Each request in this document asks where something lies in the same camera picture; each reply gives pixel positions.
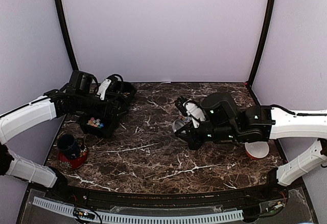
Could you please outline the silver jar lid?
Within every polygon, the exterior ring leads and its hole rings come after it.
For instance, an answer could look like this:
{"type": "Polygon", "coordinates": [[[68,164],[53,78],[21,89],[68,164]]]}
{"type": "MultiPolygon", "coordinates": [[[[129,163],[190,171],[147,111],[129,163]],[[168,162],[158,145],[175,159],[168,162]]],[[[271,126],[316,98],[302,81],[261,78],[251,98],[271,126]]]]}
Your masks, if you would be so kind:
{"type": "Polygon", "coordinates": [[[182,120],[177,119],[172,123],[172,130],[175,133],[184,126],[185,126],[185,123],[182,120]]]}

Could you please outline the black bin with lollipops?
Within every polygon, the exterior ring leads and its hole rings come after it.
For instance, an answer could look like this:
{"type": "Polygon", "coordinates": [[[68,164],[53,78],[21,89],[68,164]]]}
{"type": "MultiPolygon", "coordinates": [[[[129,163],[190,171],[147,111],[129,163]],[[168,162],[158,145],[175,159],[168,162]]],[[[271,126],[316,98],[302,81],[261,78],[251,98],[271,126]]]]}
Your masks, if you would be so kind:
{"type": "Polygon", "coordinates": [[[136,88],[131,82],[118,81],[113,89],[120,102],[130,104],[136,94],[136,88]]]}

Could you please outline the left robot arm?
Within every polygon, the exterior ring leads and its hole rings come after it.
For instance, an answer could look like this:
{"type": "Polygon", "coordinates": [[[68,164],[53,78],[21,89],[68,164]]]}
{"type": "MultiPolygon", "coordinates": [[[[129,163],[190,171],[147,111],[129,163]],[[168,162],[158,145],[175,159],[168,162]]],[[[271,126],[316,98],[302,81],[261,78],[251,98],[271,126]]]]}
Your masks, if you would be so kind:
{"type": "Polygon", "coordinates": [[[32,147],[40,145],[44,140],[45,145],[49,147],[50,141],[46,139],[45,132],[36,130],[35,126],[74,113],[86,115],[95,113],[116,119],[127,111],[116,102],[117,99],[117,96],[102,99],[91,93],[67,94],[54,89],[21,107],[2,114],[1,175],[52,188],[52,193],[60,201],[68,201],[72,197],[72,190],[62,182],[65,177],[57,169],[27,159],[26,153],[20,155],[14,152],[7,143],[17,137],[19,142],[26,142],[32,147]]]}

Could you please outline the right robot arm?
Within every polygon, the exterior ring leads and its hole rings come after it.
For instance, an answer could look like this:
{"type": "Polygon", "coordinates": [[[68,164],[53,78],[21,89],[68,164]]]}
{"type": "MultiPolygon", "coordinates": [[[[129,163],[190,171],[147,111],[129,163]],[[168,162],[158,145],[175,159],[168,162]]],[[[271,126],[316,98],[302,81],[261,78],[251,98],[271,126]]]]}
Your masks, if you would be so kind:
{"type": "Polygon", "coordinates": [[[189,123],[175,120],[176,137],[186,141],[191,150],[205,142],[234,141],[247,145],[283,138],[314,138],[313,144],[295,159],[269,171],[261,196],[272,200],[296,179],[326,162],[326,111],[288,110],[279,105],[252,106],[239,111],[229,105],[185,110],[189,123]]]}

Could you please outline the clear plastic jar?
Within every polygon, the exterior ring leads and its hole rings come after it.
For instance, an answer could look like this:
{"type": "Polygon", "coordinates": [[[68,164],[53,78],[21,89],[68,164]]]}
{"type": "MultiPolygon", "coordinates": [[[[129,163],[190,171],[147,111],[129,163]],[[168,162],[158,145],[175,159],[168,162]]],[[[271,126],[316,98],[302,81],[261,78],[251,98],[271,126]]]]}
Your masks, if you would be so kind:
{"type": "Polygon", "coordinates": [[[187,124],[192,121],[192,118],[189,116],[180,115],[179,120],[182,121],[183,123],[187,124]]]}

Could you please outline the black bin with flower candies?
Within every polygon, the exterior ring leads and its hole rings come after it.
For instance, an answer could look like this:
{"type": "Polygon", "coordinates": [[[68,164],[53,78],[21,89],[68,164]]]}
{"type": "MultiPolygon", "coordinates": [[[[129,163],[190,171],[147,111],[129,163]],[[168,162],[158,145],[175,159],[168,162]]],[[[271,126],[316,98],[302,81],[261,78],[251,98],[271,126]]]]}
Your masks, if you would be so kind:
{"type": "Polygon", "coordinates": [[[78,120],[84,134],[90,134],[99,138],[109,138],[119,125],[118,119],[100,118],[95,115],[83,115],[78,120]]]}

